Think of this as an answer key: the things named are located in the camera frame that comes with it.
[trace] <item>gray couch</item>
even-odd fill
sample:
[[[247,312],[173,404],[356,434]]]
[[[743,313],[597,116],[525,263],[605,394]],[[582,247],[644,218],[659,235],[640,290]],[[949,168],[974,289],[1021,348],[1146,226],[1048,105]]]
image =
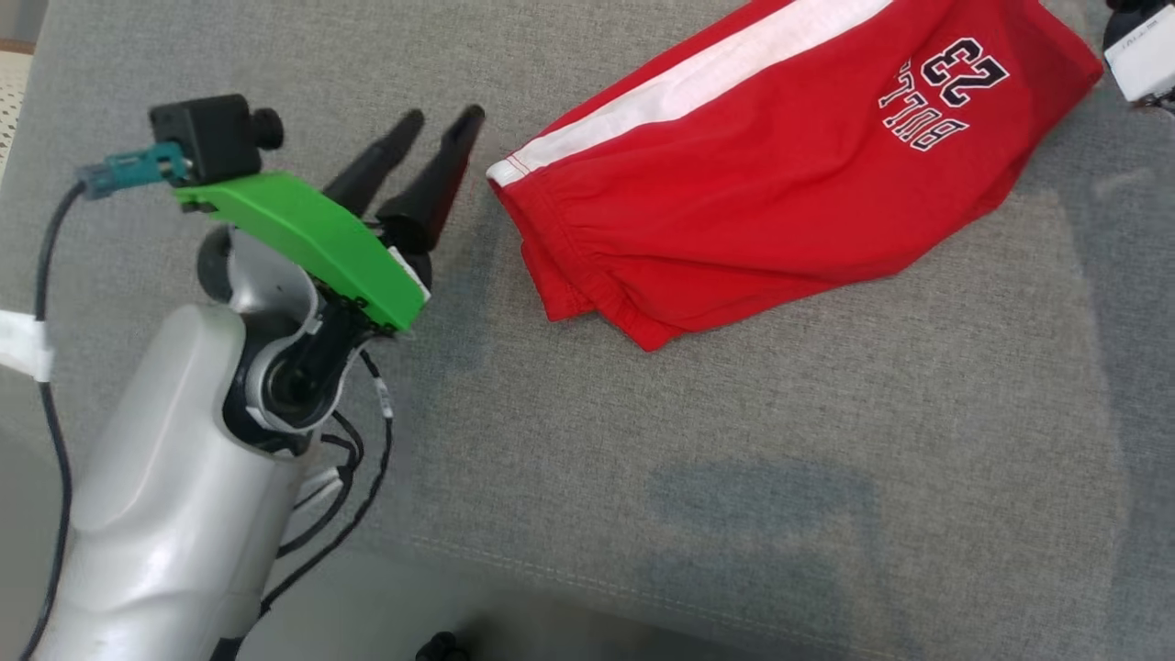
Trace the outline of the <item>gray couch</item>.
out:
[[[898,277],[653,356],[545,321],[479,171],[739,4],[61,0],[0,193],[0,304],[31,305],[73,167],[145,144],[152,104],[277,108],[269,164],[321,184],[403,110],[424,144],[481,102],[434,302],[376,352],[397,465],[351,544],[774,657],[1175,657],[1175,135],[1108,79],[999,211]],[[1100,0],[1047,4],[1097,39]],[[79,463],[159,322],[203,298],[207,229],[162,188],[70,216],[51,308]],[[344,411],[376,439],[368,391]],[[11,373],[0,438],[48,453]]]

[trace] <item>white stripe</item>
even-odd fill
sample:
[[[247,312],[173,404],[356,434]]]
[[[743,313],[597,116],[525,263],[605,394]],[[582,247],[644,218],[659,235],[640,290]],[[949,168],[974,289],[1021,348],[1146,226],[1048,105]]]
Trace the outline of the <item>white stripe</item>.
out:
[[[400,263],[400,267],[403,268],[405,272],[408,272],[408,275],[412,278],[412,282],[416,282],[416,285],[421,288],[421,292],[424,294],[424,302],[429,302],[429,299],[432,297],[432,291],[429,291],[429,288],[424,285],[424,282],[421,279],[421,276],[416,272],[416,269],[408,263],[408,259],[404,258],[404,255],[400,254],[400,250],[396,249],[396,245],[389,245],[388,254],[391,255],[391,257]]]
[[[682,119],[763,69],[840,36],[894,0],[795,0],[586,117],[537,137],[486,176],[508,186],[646,123]]]
[[[384,420],[394,419],[396,414],[391,410],[391,391],[388,390],[388,384],[382,377],[375,379],[375,392],[380,396],[380,410],[383,411]]]

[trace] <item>white strap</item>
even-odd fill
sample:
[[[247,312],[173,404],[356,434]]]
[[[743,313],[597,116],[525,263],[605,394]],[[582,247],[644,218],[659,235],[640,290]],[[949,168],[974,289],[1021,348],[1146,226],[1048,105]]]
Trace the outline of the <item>white strap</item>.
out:
[[[297,499],[294,501],[294,514],[301,514],[320,503],[327,500],[327,497],[337,492],[343,486],[342,479],[338,477],[337,468],[328,468],[316,475],[307,478],[302,483],[302,487],[298,490]]]
[[[0,310],[0,365],[48,384],[53,350],[46,339],[45,322],[32,313]]]
[[[382,377],[376,377],[375,379],[375,392],[380,396],[380,409],[383,411],[383,419],[394,419],[396,414],[391,411],[391,391],[388,390],[388,384],[384,383]]]

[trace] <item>black object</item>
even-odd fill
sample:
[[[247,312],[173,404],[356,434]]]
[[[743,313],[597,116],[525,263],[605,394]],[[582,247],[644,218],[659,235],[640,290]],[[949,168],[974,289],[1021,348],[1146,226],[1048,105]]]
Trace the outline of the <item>black object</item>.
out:
[[[283,350],[266,375],[266,409],[295,430],[327,418],[352,352],[375,337],[362,299],[348,302],[325,292],[323,297],[327,304],[316,332]]]
[[[342,481],[342,487],[340,487],[338,493],[335,494],[335,500],[331,501],[330,507],[327,512],[318,518],[309,528],[302,532],[298,537],[277,547],[277,558],[286,558],[287,555],[294,553],[295,551],[302,548],[310,542],[318,533],[321,533],[330,522],[338,515],[342,511],[343,505],[347,504],[347,498],[351,494],[351,487],[355,486],[355,472],[358,470],[360,464],[363,461],[363,456],[365,451],[363,448],[363,437],[360,436],[358,430],[343,414],[337,411],[334,413],[335,421],[338,423],[340,427],[347,432],[347,436],[351,438],[350,441],[344,441],[338,437],[331,434],[323,434],[322,443],[327,445],[333,445],[347,450],[347,464],[338,466],[338,479]]]
[[[441,632],[416,653],[416,661],[469,661],[469,653],[458,647],[456,635]]]
[[[233,284],[228,279],[228,257],[233,249],[233,235],[228,224],[219,224],[204,236],[196,251],[196,278],[208,297],[227,303],[233,298]]]
[[[45,321],[49,306],[49,267],[53,264],[53,250],[58,244],[58,235],[65,223],[66,215],[73,207],[78,197],[85,191],[86,184],[79,181],[69,187],[58,208],[53,210],[48,227],[45,228],[45,238],[41,241],[41,255],[36,263],[36,289],[34,292],[34,317],[36,321]],[[53,545],[53,560],[49,565],[49,582],[45,588],[45,600],[41,602],[41,612],[36,616],[36,625],[25,643],[24,652],[20,653],[21,661],[33,657],[36,646],[41,643],[45,628],[49,625],[49,615],[53,614],[53,603],[58,600],[58,585],[61,582],[61,569],[66,560],[66,541],[69,537],[69,508],[73,506],[73,472],[69,467],[69,453],[66,450],[65,436],[61,433],[61,421],[58,418],[58,407],[53,402],[53,387],[45,383],[38,384],[41,393],[41,409],[45,410],[45,423],[49,427],[49,440],[53,443],[53,454],[58,460],[58,473],[61,475],[61,510],[58,512],[58,537]]]
[[[404,261],[408,262],[408,265],[412,267],[412,270],[416,271],[416,276],[419,277],[421,282],[424,283],[424,288],[431,291],[432,257],[429,256],[428,254],[414,255],[411,252],[401,252],[401,256],[403,256]]]
[[[216,643],[216,649],[213,650],[209,661],[234,661],[236,655],[241,653],[242,645],[244,645],[243,638],[222,638]]]
[[[483,123],[485,110],[481,106],[465,108],[442,137],[441,150],[416,180],[380,207],[375,216],[383,225],[385,245],[412,255],[437,247]]]
[[[249,399],[246,396],[249,370],[257,356],[274,342],[297,332],[297,324],[280,313],[244,313],[241,318],[246,328],[244,346],[241,349],[241,359],[237,360],[228,393],[224,394],[224,405],[221,407],[224,426],[237,440],[261,452],[276,453],[288,450],[295,457],[300,457],[309,447],[310,437],[280,434],[263,429],[249,413]]]
[[[150,109],[156,142],[176,142],[190,161],[188,177],[175,186],[207,184],[261,171],[261,149],[284,141],[277,113],[249,112],[240,94],[210,96]]]
[[[371,376],[371,379],[377,385],[382,385],[383,379],[380,377],[380,369],[376,367],[375,362],[371,360],[371,357],[368,356],[368,353],[364,351],[360,352],[360,359],[367,367],[368,373]],[[289,576],[286,578],[286,580],[278,584],[277,587],[275,587],[273,591],[270,591],[269,594],[266,595],[266,599],[261,600],[261,614],[257,615],[258,620],[261,618],[264,618],[266,614],[273,609],[274,602],[283,594],[286,594],[287,591],[294,587],[294,585],[297,584],[302,579],[302,576],[309,574],[310,571],[317,567],[320,562],[322,562],[336,548],[342,546],[343,542],[347,541],[347,538],[349,538],[350,534],[355,532],[355,528],[358,528],[360,524],[363,522],[363,518],[367,517],[368,511],[371,510],[371,504],[374,504],[376,497],[380,495],[380,487],[383,486],[383,480],[388,475],[388,465],[391,464],[391,450],[392,447],[395,447],[395,438],[392,437],[392,426],[394,426],[392,418],[390,416],[385,417],[383,419],[383,453],[380,456],[380,465],[378,468],[376,470],[375,478],[371,480],[371,486],[368,490],[367,498],[363,499],[363,503],[361,503],[360,506],[355,510],[355,514],[351,515],[350,522],[343,526],[343,530],[340,531],[337,535],[335,535],[335,539],[330,540],[330,542],[327,544],[327,546],[322,547],[322,549],[320,549],[309,560],[302,564],[301,567],[291,572]],[[362,439],[358,439],[357,437],[356,441],[362,444]]]
[[[1102,50],[1108,50],[1168,4],[1168,0],[1106,0],[1114,15],[1106,26]]]
[[[347,166],[342,174],[323,188],[322,194],[356,217],[363,217],[383,180],[403,162],[423,127],[424,113],[417,109],[409,110],[387,135],[372,142]]]

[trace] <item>wire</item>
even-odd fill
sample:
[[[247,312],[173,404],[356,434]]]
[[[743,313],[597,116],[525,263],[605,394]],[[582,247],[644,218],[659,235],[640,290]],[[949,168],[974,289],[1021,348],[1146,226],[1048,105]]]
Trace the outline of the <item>wire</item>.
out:
[[[363,461],[363,438],[360,437],[358,430],[356,430],[350,421],[341,414],[337,414],[337,412],[335,420],[342,420],[345,423],[342,427],[343,431],[347,432],[347,436],[351,438],[351,443],[348,444],[347,441],[337,437],[331,437],[330,434],[323,434],[322,441],[330,445],[337,445],[340,447],[347,447],[348,453],[350,453],[350,459],[347,461],[347,465],[338,467],[338,479],[343,483],[343,486],[338,490],[338,493],[335,494],[335,500],[330,503],[330,507],[327,508],[327,512],[324,512],[313,526],[303,531],[301,535],[277,547],[277,558],[286,558],[287,555],[302,548],[318,533],[321,533],[323,528],[330,525],[330,521],[335,519],[338,511],[341,511],[343,505],[347,503],[347,497],[350,495],[351,487],[355,486],[355,471],[358,470],[360,463]]]
[[[316,483],[318,484],[318,486],[309,494],[302,497],[301,500],[294,503],[294,513],[296,514],[297,512],[302,511],[306,507],[314,507],[314,505],[316,505],[320,500],[322,500],[318,497],[322,497],[324,493],[334,488],[336,483],[341,485],[342,473],[338,472],[340,468],[342,467],[336,466],[335,468],[331,468],[329,471],[323,471],[322,473],[318,473],[317,475],[303,481],[302,488],[306,488],[306,485],[310,483]]]
[[[355,466],[363,464],[363,459],[367,457],[367,447],[363,446],[363,436],[360,434],[360,431],[355,429],[355,425],[351,425],[351,421],[344,418],[342,413],[336,411],[331,413],[330,417],[335,419],[335,423],[338,423],[338,426],[343,429],[343,432],[347,432],[347,436],[351,438],[351,443],[355,444],[355,450],[358,453],[358,458],[355,460]]]
[[[61,224],[69,213],[69,207],[78,201],[86,184],[79,181],[74,183],[65,197],[58,202],[58,208],[49,218],[49,225],[45,228],[45,238],[41,240],[41,256],[36,262],[36,298],[33,301],[33,316],[38,321],[45,321],[45,311],[49,298],[49,264],[53,262],[53,248],[58,244],[58,234],[61,232]]]
[[[387,392],[387,386],[384,386],[383,384],[383,378],[380,377],[380,370],[375,366],[375,363],[371,360],[371,357],[369,357],[367,352],[360,352],[360,358],[363,359],[363,364],[367,365],[368,372],[371,375],[371,379],[375,380],[376,390],[380,391],[381,394]],[[376,473],[375,479],[371,481],[371,487],[368,491],[367,498],[363,499],[363,503],[360,504],[350,522],[347,524],[347,526],[343,527],[343,530],[340,531],[337,535],[335,535],[334,540],[331,540],[327,546],[322,547],[322,549],[320,549],[309,560],[302,564],[301,567],[291,572],[290,575],[286,578],[286,580],[278,584],[277,587],[275,587],[273,591],[270,591],[269,594],[266,595],[266,599],[261,601],[261,614],[257,616],[258,621],[273,609],[274,602],[281,595],[286,594],[286,592],[289,591],[291,587],[294,587],[294,585],[297,584],[303,576],[309,574],[311,569],[317,567],[320,562],[322,562],[328,555],[331,554],[331,552],[342,546],[342,544],[347,541],[347,538],[350,537],[350,534],[355,532],[355,528],[357,528],[360,524],[363,521],[363,518],[371,508],[371,504],[375,503],[376,497],[380,494],[380,487],[383,486],[384,477],[387,477],[388,474],[388,465],[391,463],[391,450],[392,447],[395,447],[395,439],[392,437],[391,416],[384,416],[383,431],[384,431],[383,454],[380,457],[378,472]]]
[[[45,228],[45,237],[41,240],[41,255],[36,263],[36,292],[33,303],[33,316],[36,321],[45,321],[45,312],[48,309],[49,299],[49,264],[53,262],[53,249],[56,247],[58,234],[61,232],[61,224],[66,214],[73,207],[78,197],[81,196],[86,186],[82,182],[74,183],[61,197],[58,208],[49,218],[48,227]],[[36,618],[33,633],[28,636],[25,650],[20,653],[21,661],[32,659],[36,652],[36,646],[41,643],[45,628],[49,623],[49,615],[53,613],[53,603],[58,600],[58,584],[61,582],[61,568],[66,559],[66,541],[69,537],[69,508],[73,506],[73,474],[69,470],[69,454],[66,450],[66,441],[61,434],[61,421],[58,419],[58,407],[53,402],[53,387],[49,384],[38,384],[41,392],[41,409],[45,410],[45,423],[49,427],[49,439],[53,443],[53,452],[58,459],[58,472],[61,474],[61,512],[58,514],[58,539],[53,547],[53,560],[49,565],[49,582],[45,588],[45,601],[41,603],[41,613]]]

